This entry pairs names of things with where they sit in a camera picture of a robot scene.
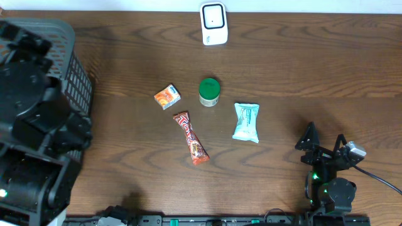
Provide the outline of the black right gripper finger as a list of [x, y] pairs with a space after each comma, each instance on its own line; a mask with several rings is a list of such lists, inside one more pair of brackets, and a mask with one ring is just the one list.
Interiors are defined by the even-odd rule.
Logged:
[[345, 145], [347, 144], [346, 138], [343, 134], [339, 134], [335, 141], [335, 146], [333, 149], [334, 154], [340, 152], [343, 153], [345, 151]]
[[311, 151], [316, 146], [320, 145], [318, 131], [314, 122], [309, 122], [304, 135], [299, 139], [295, 145], [295, 149], [301, 151]]

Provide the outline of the mint tissue wipes pack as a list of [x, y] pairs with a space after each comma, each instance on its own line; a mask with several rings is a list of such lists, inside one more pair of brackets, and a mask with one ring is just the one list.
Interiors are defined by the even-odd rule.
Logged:
[[258, 143], [256, 120], [259, 112], [259, 104], [235, 103], [234, 108], [237, 115], [237, 124], [232, 138]]

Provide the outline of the green lid jar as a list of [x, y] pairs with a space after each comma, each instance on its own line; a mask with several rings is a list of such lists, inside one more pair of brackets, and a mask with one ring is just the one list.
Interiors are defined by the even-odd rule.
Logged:
[[215, 106], [220, 97], [220, 84], [214, 78], [205, 78], [201, 81], [198, 89], [199, 101], [206, 107]]

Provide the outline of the red Top chocolate bar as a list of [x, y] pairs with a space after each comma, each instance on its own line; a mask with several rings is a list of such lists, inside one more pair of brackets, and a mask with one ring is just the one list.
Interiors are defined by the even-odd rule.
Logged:
[[181, 112], [173, 116], [173, 119], [183, 129], [186, 137], [186, 142], [192, 158], [192, 163], [198, 165], [210, 159], [206, 150], [200, 143], [198, 137], [192, 129], [188, 112]]

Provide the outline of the orange Kleenex tissue pack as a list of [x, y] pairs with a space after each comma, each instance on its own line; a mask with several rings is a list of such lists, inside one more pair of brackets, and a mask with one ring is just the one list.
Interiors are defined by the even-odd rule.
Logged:
[[169, 84], [166, 88], [155, 94], [154, 99], [163, 110], [166, 110], [177, 103], [181, 99], [181, 95], [173, 84]]

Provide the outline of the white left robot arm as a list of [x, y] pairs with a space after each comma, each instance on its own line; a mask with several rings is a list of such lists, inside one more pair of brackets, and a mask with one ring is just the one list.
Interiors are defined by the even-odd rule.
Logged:
[[92, 140], [94, 84], [57, 19], [1, 20], [1, 224], [61, 225]]

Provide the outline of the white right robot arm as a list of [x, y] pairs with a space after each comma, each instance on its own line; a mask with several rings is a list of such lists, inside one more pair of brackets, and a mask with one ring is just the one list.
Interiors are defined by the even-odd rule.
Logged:
[[320, 145], [318, 131], [309, 122], [304, 135], [295, 145], [304, 151], [301, 162], [312, 167], [305, 180], [305, 196], [310, 200], [312, 210], [324, 214], [345, 214], [352, 210], [356, 194], [356, 184], [337, 176], [339, 171], [347, 170], [366, 155], [364, 148], [346, 141], [339, 134], [333, 150]]

